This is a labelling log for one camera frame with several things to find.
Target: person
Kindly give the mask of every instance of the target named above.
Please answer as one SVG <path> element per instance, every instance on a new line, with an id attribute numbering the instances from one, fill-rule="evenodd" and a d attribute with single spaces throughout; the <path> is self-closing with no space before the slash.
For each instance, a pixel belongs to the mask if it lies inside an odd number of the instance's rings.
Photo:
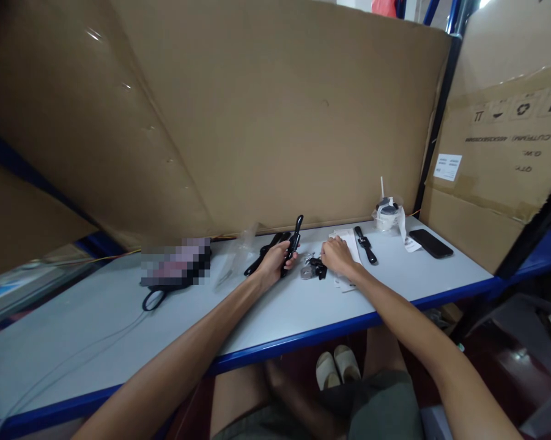
<path id="1" fill-rule="evenodd" d="M 244 314 L 279 280 L 288 245 L 284 241 L 271 248 L 253 275 L 131 377 L 74 438 L 151 438 L 196 387 Z M 295 253 L 286 269 L 296 258 Z M 265 368 L 249 365 L 216 377 L 211 437 L 423 438 L 399 340 L 436 383 L 453 438 L 521 439 L 458 347 L 416 307 L 355 263 L 346 242 L 339 237 L 324 242 L 322 261 L 356 284 L 385 324 L 368 330 L 363 381 L 349 425 L 306 398 L 276 362 L 268 361 Z M 269 387 L 277 401 L 270 401 Z"/>

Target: white cable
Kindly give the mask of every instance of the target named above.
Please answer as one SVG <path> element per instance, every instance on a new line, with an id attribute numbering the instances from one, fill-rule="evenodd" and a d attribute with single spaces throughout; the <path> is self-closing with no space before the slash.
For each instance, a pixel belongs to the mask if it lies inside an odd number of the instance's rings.
<path id="1" fill-rule="evenodd" d="M 68 361 L 71 361 L 73 358 L 75 358 L 77 355 L 83 353 L 84 351 L 86 351 L 88 348 L 108 339 L 108 338 L 111 338 L 112 336 L 115 336 L 117 335 L 118 333 L 121 333 L 123 331 L 125 331 L 126 329 L 128 329 L 129 327 L 132 326 L 132 328 L 130 328 L 124 335 L 120 336 L 118 339 L 116 339 L 112 344 L 104 347 L 104 349 L 98 351 L 95 355 L 93 355 L 92 357 L 90 357 L 89 359 L 85 360 L 84 362 L 80 363 L 79 365 L 77 365 L 74 369 L 68 371 L 67 373 L 65 373 L 64 375 L 62 375 L 60 378 L 54 380 L 53 382 L 49 383 L 47 386 L 45 386 L 43 389 L 39 390 L 38 393 L 36 393 L 29 401 L 27 401 L 22 407 L 24 408 L 26 405 L 28 405 L 30 402 L 32 402 L 33 400 L 35 400 L 38 396 L 40 396 L 41 394 L 43 394 L 47 389 L 49 389 L 52 385 L 55 385 L 57 382 L 59 382 L 61 379 L 63 379 L 64 377 L 66 377 L 68 374 L 74 372 L 75 370 L 77 370 L 78 368 L 86 365 L 89 361 L 91 361 L 93 358 L 95 358 L 96 356 L 102 354 L 104 351 L 106 351 L 108 348 L 112 347 L 115 343 L 117 343 L 120 339 L 124 338 L 127 334 L 129 334 L 132 330 L 134 330 L 135 327 L 137 327 L 137 325 L 139 325 L 143 320 L 141 319 L 141 317 L 145 314 L 145 312 L 141 312 L 141 314 L 134 320 L 132 321 L 129 325 L 127 325 L 126 327 L 123 327 L 122 329 L 112 333 L 112 334 L 109 334 L 108 336 L 104 336 L 103 338 L 101 339 L 98 339 L 97 341 L 95 342 L 92 342 L 91 344 L 85 346 L 84 348 L 82 348 L 81 350 L 77 351 L 76 353 L 73 353 L 71 356 L 67 357 L 66 359 L 64 359 L 63 361 L 61 361 L 57 366 L 55 366 L 55 368 L 53 368 L 51 371 L 49 371 L 45 376 L 43 376 L 42 378 L 40 378 L 37 382 L 35 382 L 31 388 L 29 388 L 24 394 L 23 396 L 18 399 L 18 401 L 8 410 L 8 412 L 6 412 L 6 415 L 0 419 L 0 431 L 2 429 L 2 427 L 4 426 L 4 424 L 6 423 L 6 421 L 8 420 L 8 418 L 10 418 L 15 411 L 18 411 L 18 406 L 21 404 L 21 402 L 41 383 L 43 382 L 45 379 L 47 379 L 51 374 L 53 374 L 55 371 L 57 371 L 60 367 L 62 367 L 65 363 L 67 363 Z"/>

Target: green shorts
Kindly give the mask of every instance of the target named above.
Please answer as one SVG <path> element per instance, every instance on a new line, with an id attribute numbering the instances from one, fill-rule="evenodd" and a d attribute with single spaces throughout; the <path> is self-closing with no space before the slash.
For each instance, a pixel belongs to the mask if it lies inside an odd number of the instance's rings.
<path id="1" fill-rule="evenodd" d="M 382 371 L 355 384 L 349 440 L 423 440 L 424 431 L 412 378 Z M 279 403 L 261 408 L 220 431 L 215 440 L 311 439 L 306 428 Z"/>

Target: plastic packaging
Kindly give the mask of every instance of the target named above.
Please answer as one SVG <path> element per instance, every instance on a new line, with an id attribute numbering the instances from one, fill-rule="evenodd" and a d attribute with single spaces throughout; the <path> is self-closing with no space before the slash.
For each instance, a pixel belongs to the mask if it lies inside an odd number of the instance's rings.
<path id="1" fill-rule="evenodd" d="M 397 195 L 389 196 L 383 190 L 383 177 L 381 178 L 381 199 L 371 214 L 375 220 L 375 229 L 381 232 L 398 231 L 399 209 L 404 201 Z"/>
<path id="2" fill-rule="evenodd" d="M 246 261 L 253 250 L 253 242 L 259 223 L 255 222 L 242 231 L 236 240 L 232 240 L 228 247 L 228 259 L 224 265 L 215 289 L 219 289 L 233 274 L 242 274 L 246 269 Z"/>

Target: floor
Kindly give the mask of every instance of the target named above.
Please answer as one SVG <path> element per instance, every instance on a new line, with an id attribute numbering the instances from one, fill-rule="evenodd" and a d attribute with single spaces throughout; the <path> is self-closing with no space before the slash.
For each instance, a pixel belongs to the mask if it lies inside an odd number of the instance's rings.
<path id="1" fill-rule="evenodd" d="M 324 351 L 332 353 L 337 345 L 346 344 L 355 352 L 362 370 L 365 338 L 366 332 L 363 331 L 302 348 L 285 354 L 283 366 L 297 383 L 305 386 L 307 392 L 316 395 L 319 391 L 314 368 L 320 354 Z M 515 426 L 521 425 L 551 394 L 551 375 L 493 322 L 478 328 L 463 341 L 463 345 L 465 354 Z M 420 408 L 439 404 L 438 390 L 428 372 L 404 347 L 402 353 Z M 167 440 L 209 437 L 213 386 L 213 378 L 200 383 L 176 413 L 165 437 Z"/>

